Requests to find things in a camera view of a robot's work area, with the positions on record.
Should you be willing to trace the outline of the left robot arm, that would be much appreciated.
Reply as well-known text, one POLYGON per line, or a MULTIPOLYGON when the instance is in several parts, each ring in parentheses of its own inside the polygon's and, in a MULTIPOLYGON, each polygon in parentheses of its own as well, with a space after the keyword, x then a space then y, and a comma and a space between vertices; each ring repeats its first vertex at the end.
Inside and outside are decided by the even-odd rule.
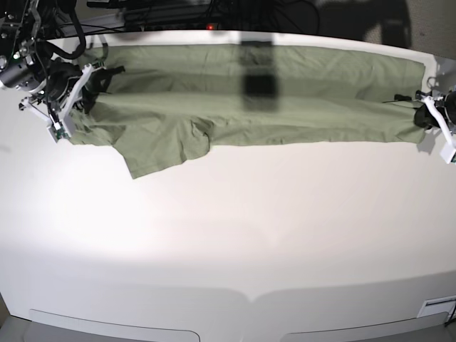
MULTIPOLYGON (((424 78, 425 85, 430 90, 417 90, 416 99, 418 100, 418 95, 421 95, 421 100, 425 95, 429 95, 435 100, 434 106, 442 115, 452 139, 455 140, 455 60, 440 56, 433 56, 433 58, 434 71, 424 78)), ((419 152, 430 154, 442 131, 426 105, 420 101, 416 105, 413 123, 425 132, 425 137, 417 145, 417 149, 419 152)))

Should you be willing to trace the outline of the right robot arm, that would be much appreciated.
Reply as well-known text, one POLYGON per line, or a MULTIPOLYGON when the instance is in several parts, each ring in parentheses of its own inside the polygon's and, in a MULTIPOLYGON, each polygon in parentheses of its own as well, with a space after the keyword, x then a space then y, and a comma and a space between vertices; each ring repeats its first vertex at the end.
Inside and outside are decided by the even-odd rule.
POLYGON ((72 109, 89 111, 91 99, 124 67, 76 63, 86 51, 86 35, 75 1, 2 1, 1 20, 1 88, 27 92, 20 110, 42 118, 57 136, 71 135, 72 109), (63 35, 63 19, 78 38, 71 52, 49 41, 63 35))

